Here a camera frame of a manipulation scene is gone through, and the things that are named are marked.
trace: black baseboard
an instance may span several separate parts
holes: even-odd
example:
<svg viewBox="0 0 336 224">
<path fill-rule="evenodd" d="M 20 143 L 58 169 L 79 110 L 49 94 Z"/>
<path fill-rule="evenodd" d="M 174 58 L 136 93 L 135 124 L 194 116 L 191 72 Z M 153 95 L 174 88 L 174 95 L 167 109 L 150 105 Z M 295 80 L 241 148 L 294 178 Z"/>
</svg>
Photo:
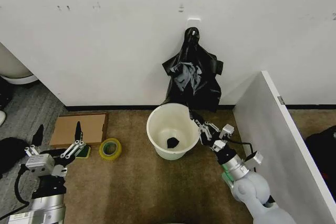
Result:
<svg viewBox="0 0 336 224">
<path fill-rule="evenodd" d="M 68 111 L 94 110 L 154 110 L 158 105 L 99 105 L 99 106 L 65 106 Z M 232 110 L 234 105 L 219 105 L 219 110 Z"/>
<path fill-rule="evenodd" d="M 286 104 L 288 110 L 336 110 L 336 104 Z"/>
<path fill-rule="evenodd" d="M 154 110 L 158 105 L 99 105 L 99 106 L 65 106 L 68 111 L 95 110 Z M 218 110 L 232 110 L 234 105 L 219 105 Z M 289 104 L 289 110 L 336 110 L 336 104 Z"/>
</svg>

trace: cable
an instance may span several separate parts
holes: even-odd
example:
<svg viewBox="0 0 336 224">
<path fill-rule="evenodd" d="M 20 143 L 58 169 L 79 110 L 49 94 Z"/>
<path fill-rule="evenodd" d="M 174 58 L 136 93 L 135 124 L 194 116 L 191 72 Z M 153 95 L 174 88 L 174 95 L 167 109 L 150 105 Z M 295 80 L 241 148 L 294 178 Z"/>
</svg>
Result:
<svg viewBox="0 0 336 224">
<path fill-rule="evenodd" d="M 225 140 L 230 143 L 234 143 L 234 144 L 249 145 L 251 149 L 251 154 L 253 153 L 253 147 L 251 143 L 234 141 L 234 140 L 229 139 L 228 137 L 226 137 Z"/>
<path fill-rule="evenodd" d="M 3 220 L 3 219 L 5 219 L 5 218 L 7 218 L 8 216 L 10 216 L 10 215 L 12 215 L 12 214 L 14 214 L 14 213 L 16 213 L 16 212 L 18 212 L 18 211 L 24 209 L 25 207 L 28 207 L 28 206 L 29 206 L 29 202 L 28 202 L 28 201 L 25 201 L 24 199 L 22 199 L 22 197 L 21 197 L 21 195 L 20 195 L 20 192 L 19 192 L 19 181 L 20 181 L 21 175 L 22 175 L 25 171 L 27 171 L 27 170 L 28 170 L 28 168 L 25 166 L 25 164 L 21 164 L 20 170 L 19 170 L 19 172 L 18 172 L 18 174 L 17 174 L 16 180 L 15 180 L 15 184 L 14 184 L 14 193 L 15 193 L 15 197 L 16 197 L 16 199 L 17 199 L 19 202 L 21 202 L 21 203 L 24 204 L 24 205 L 21 206 L 21 207 L 19 207 L 19 208 L 17 208 L 17 209 L 15 209 L 15 210 L 13 210 L 13 211 L 11 211 L 11 212 L 9 212 L 9 213 L 7 213 L 7 214 L 5 214 L 5 215 L 3 215 L 3 216 L 1 216 L 1 217 L 0 217 L 0 220 Z"/>
</svg>

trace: black bag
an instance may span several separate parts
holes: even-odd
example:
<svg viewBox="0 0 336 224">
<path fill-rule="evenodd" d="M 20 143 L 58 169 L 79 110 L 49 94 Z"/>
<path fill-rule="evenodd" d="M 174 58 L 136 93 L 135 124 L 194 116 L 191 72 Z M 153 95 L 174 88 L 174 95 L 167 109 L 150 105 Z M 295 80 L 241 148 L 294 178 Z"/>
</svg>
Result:
<svg viewBox="0 0 336 224">
<path fill-rule="evenodd" d="M 180 103 L 190 109 L 216 111 L 221 89 L 215 77 L 222 74 L 223 62 L 199 44 L 196 27 L 188 28 L 180 52 L 162 64 L 171 76 L 165 103 Z"/>
<path fill-rule="evenodd" d="M 4 138 L 0 141 L 0 178 L 9 171 L 21 158 L 26 155 L 25 148 L 28 144 L 15 137 Z"/>
<path fill-rule="evenodd" d="M 0 110 L 11 101 L 13 97 L 13 85 L 0 77 Z"/>
<path fill-rule="evenodd" d="M 336 170 L 332 162 L 336 150 L 336 125 L 308 136 L 305 143 L 332 197 L 336 200 Z"/>
</svg>

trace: floor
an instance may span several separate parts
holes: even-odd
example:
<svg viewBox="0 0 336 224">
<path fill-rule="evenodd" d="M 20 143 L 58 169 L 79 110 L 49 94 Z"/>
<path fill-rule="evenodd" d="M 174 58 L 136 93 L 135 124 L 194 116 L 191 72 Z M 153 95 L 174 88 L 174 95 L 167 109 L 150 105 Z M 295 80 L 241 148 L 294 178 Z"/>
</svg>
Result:
<svg viewBox="0 0 336 224">
<path fill-rule="evenodd" d="M 44 143 L 50 140 L 57 116 L 67 113 L 42 84 L 16 90 L 6 112 L 0 139 L 31 140 L 43 123 Z M 222 169 L 209 149 L 198 143 L 177 161 L 163 160 L 146 135 L 151 111 L 108 112 L 107 137 L 119 139 L 122 154 L 113 162 L 105 161 L 93 147 L 88 159 L 69 165 L 66 223 L 252 223 L 244 204 L 233 199 L 222 181 Z M 236 126 L 232 111 L 201 114 L 217 126 Z M 336 110 L 291 110 L 290 114 L 304 138 L 336 125 Z M 239 140 L 237 130 L 233 139 Z M 230 146 L 243 157 L 240 145 Z M 13 192 L 15 169 L 0 179 L 0 215 L 20 205 Z M 23 179 L 20 191 L 28 199 L 36 182 L 31 176 Z"/>
</svg>

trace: black plastic bag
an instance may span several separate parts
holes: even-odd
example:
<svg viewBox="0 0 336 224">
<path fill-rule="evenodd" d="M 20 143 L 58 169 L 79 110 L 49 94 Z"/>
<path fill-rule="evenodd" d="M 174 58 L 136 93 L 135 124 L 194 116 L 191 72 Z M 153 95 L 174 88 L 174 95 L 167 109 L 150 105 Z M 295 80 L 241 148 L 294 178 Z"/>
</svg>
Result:
<svg viewBox="0 0 336 224">
<path fill-rule="evenodd" d="M 216 111 L 222 93 L 215 77 L 222 74 L 223 62 L 204 50 L 199 39 L 198 29 L 188 28 L 180 52 L 162 64 L 171 76 L 162 104 L 174 102 L 190 109 Z"/>
</svg>

